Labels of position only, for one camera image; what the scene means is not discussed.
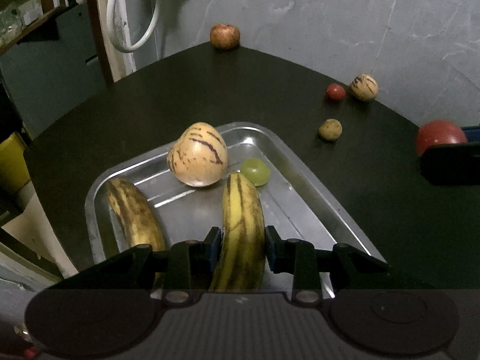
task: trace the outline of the white cable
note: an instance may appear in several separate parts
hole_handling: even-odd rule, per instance
[[[145,31],[145,34],[140,38],[140,40],[133,44],[132,46],[123,45],[117,37],[115,32],[115,4],[117,0],[107,0],[106,2],[106,28],[109,32],[109,39],[112,42],[112,45],[121,53],[131,53],[136,49],[142,47],[145,42],[152,35],[155,26],[158,23],[158,17],[160,16],[160,0],[155,0],[155,9],[153,11],[152,21]]]

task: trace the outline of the tray rim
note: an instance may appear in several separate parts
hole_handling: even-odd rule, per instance
[[[353,220],[347,210],[343,208],[340,202],[335,198],[335,196],[333,196],[333,194],[327,189],[327,187],[323,185],[320,179],[308,168],[308,166],[306,166],[306,164],[303,163],[303,161],[301,161],[301,159],[280,139],[278,135],[276,135],[268,128],[250,122],[232,122],[218,126],[215,129],[220,134],[231,130],[243,129],[253,130],[256,132],[260,132],[263,135],[266,135],[267,138],[272,141],[272,143],[288,158],[288,160],[294,164],[296,170],[302,173],[303,176],[310,181],[310,184],[315,189],[315,191],[326,201],[330,208],[344,223],[344,225],[350,231],[353,237],[362,246],[363,250],[370,256],[385,261],[378,249],[370,241],[370,239],[363,232],[363,230],[357,225],[357,223]],[[166,155],[174,143],[175,142],[167,143],[153,150],[147,151],[139,156],[136,156],[132,159],[129,159],[125,162],[117,164],[107,169],[93,182],[85,198],[84,209],[88,230],[88,238],[90,241],[90,247],[92,249],[92,255],[95,264],[105,261],[106,259],[100,231],[98,229],[97,216],[95,214],[95,197],[97,196],[98,190],[108,179],[111,179],[112,177],[123,173],[126,170],[133,169],[146,162],[152,161],[155,158]]]

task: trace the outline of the red object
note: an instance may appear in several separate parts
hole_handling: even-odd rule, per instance
[[[23,358],[25,360],[33,360],[35,357],[37,357],[37,355],[38,351],[34,346],[23,351]]]
[[[418,156],[430,146],[442,145],[444,143],[463,143],[467,137],[463,130],[448,120],[431,121],[418,130],[415,140],[415,150]]]
[[[330,84],[327,87],[327,96],[329,99],[340,101],[345,98],[345,89],[338,84]]]

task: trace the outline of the green grape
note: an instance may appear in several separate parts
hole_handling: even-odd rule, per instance
[[[270,169],[258,158],[245,160],[241,165],[240,172],[256,187],[266,184],[270,178]]]

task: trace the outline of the plastic bag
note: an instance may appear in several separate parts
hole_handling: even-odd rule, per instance
[[[8,43],[22,33],[23,25],[20,11],[15,4],[10,4],[0,12],[0,37]]]

